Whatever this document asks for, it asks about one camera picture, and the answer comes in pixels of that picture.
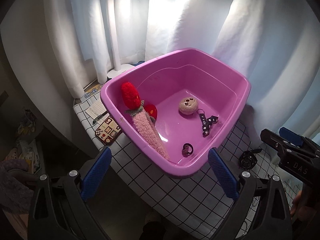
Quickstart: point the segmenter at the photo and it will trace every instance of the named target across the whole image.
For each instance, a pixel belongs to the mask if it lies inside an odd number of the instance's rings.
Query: pink plastic basin
[[[120,86],[131,82],[145,104],[158,110],[156,128],[170,156],[167,161],[136,131],[132,119],[124,111]],[[108,81],[100,97],[132,142],[165,173],[187,177],[207,161],[208,151],[219,147],[239,118],[249,96],[249,81],[236,70],[197,49],[182,49],[149,60]],[[178,104],[184,97],[199,101],[206,117],[215,115],[219,122],[210,134],[202,136],[202,123],[197,113],[180,114]],[[182,147],[190,143],[193,154],[182,156]]]

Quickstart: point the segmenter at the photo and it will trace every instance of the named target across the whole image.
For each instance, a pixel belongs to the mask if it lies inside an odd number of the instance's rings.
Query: beige plush ball
[[[198,109],[198,100],[193,97],[183,98],[179,103],[179,111],[183,114],[193,114]]]

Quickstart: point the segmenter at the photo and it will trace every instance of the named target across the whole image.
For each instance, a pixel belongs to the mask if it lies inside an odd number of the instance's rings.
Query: grid paper
[[[94,133],[99,124],[92,126],[93,119],[85,112],[97,99],[100,99],[100,93],[75,105],[74,111],[100,150],[104,145]],[[250,144],[246,127],[238,120],[219,151],[226,160],[238,165],[242,152],[251,150]],[[267,146],[262,144],[261,147],[261,153],[256,155],[258,163],[250,173],[266,179],[278,175],[276,165],[270,162],[270,155],[266,152]],[[152,164],[124,133],[109,148],[112,151],[111,167],[121,179],[147,204],[192,236],[209,239],[227,215],[233,200],[226,197],[208,163],[190,178],[171,179]],[[283,184],[291,205],[302,184],[292,185],[290,181]],[[243,224],[237,237],[248,231],[257,204],[258,198],[255,198],[245,219],[247,226]]]

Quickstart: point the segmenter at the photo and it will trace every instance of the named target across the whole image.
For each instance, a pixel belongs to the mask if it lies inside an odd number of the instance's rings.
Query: human hand
[[[302,206],[298,210],[298,205],[301,199],[302,190],[298,192],[298,194],[295,196],[295,198],[292,201],[292,208],[290,209],[290,216],[291,218],[294,216],[294,214],[297,212],[297,217],[300,221],[307,221],[313,218],[313,216],[316,214],[316,210],[311,207]]]

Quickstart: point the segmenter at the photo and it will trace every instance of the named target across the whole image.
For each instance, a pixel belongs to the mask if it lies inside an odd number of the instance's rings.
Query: purple fuzzy fabric
[[[7,173],[12,169],[28,171],[28,164],[20,159],[0,162],[0,205],[13,214],[29,213],[33,191]]]

